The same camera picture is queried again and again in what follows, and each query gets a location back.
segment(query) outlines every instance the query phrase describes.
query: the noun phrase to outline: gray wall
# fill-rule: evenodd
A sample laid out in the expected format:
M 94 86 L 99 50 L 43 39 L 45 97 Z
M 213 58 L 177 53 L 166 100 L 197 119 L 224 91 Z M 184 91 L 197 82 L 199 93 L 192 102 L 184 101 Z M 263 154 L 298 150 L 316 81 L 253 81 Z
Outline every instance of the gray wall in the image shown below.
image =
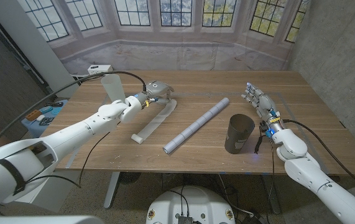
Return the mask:
M 355 137 L 355 1 L 312 0 L 290 58 Z

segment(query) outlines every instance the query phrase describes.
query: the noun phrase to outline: power strip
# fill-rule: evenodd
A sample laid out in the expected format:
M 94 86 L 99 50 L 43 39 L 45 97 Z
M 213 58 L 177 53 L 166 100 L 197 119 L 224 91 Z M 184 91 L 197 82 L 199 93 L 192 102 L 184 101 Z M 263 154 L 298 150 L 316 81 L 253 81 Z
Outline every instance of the power strip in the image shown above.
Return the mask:
M 112 72 L 113 70 L 111 65 L 90 65 L 88 68 L 89 75 L 101 72 Z

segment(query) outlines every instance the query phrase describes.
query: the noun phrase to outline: window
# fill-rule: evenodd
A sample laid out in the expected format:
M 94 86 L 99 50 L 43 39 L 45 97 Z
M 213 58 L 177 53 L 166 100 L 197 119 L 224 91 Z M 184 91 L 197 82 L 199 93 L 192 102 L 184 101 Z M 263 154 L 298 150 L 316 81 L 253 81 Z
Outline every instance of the window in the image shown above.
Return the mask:
M 310 0 L 302 0 L 300 3 L 299 10 L 296 13 L 295 20 L 292 23 L 292 26 L 290 27 L 288 36 L 287 36 L 287 41 L 294 43 L 296 41 L 296 36 L 299 32 L 299 27 L 300 24 L 302 24 L 304 15 L 306 14 L 307 10 L 307 5 Z
M 51 0 L 18 0 L 18 2 L 47 42 L 68 35 Z
M 192 0 L 160 0 L 162 26 L 191 26 Z
M 147 0 L 115 0 L 122 26 L 149 26 Z
M 203 5 L 204 27 L 230 27 L 236 0 L 205 0 Z
M 273 37 L 284 12 L 287 0 L 258 0 L 251 30 Z
M 66 0 L 81 31 L 103 26 L 93 0 Z

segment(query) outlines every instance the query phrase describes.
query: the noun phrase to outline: wooden table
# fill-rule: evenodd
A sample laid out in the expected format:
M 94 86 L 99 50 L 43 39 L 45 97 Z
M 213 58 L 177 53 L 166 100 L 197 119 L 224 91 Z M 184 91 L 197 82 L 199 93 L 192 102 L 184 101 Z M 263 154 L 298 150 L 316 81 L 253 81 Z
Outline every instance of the wooden table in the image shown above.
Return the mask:
M 172 86 L 177 107 L 172 114 L 141 145 L 131 139 L 154 118 L 164 106 L 152 103 L 140 111 L 131 123 L 119 124 L 117 130 L 104 138 L 91 153 L 85 169 L 133 172 L 194 172 L 227 174 L 269 174 L 272 153 L 264 139 L 258 154 L 254 146 L 259 137 L 260 118 L 256 110 L 240 95 L 246 83 L 259 87 L 276 102 L 283 119 L 295 119 L 314 130 L 337 158 L 355 174 L 355 139 L 297 72 L 226 72 L 226 71 L 132 71 L 146 83 L 160 80 Z M 142 90 L 141 83 L 121 75 L 125 93 Z M 199 129 L 171 155 L 162 147 L 224 97 L 229 105 Z M 76 91 L 60 114 L 44 132 L 52 134 L 77 123 L 107 103 L 106 92 L 98 81 L 86 82 Z M 228 122 L 234 114 L 246 114 L 256 123 L 255 130 L 240 154 L 224 148 Z M 346 175 L 322 145 L 305 129 L 286 124 L 306 140 L 309 153 L 333 175 Z M 94 144 L 102 136 L 88 141 L 79 151 L 71 153 L 58 169 L 81 169 Z M 275 173 L 285 174 L 284 163 L 274 155 Z

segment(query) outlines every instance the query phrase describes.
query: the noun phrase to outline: white robotic arm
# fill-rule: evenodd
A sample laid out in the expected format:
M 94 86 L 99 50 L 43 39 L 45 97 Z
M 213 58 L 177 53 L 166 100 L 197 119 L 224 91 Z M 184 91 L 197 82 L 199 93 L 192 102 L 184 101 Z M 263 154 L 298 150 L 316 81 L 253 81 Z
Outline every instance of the white robotic arm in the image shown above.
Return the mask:
M 290 178 L 311 190 L 342 223 L 355 223 L 355 196 L 330 179 L 307 152 L 307 145 L 292 130 L 285 129 L 275 103 L 254 85 L 247 83 L 242 97 L 257 109 L 265 121 L 266 135 L 276 144 Z
M 146 92 L 129 96 L 125 102 L 116 100 L 103 105 L 98 112 L 79 123 L 49 136 L 12 142 L 0 147 L 0 203 L 18 199 L 43 183 L 58 163 L 93 136 L 116 129 L 119 122 L 130 122 L 145 105 L 153 101 L 167 101 L 170 86 L 155 81 Z M 167 94 L 167 99 L 160 95 Z

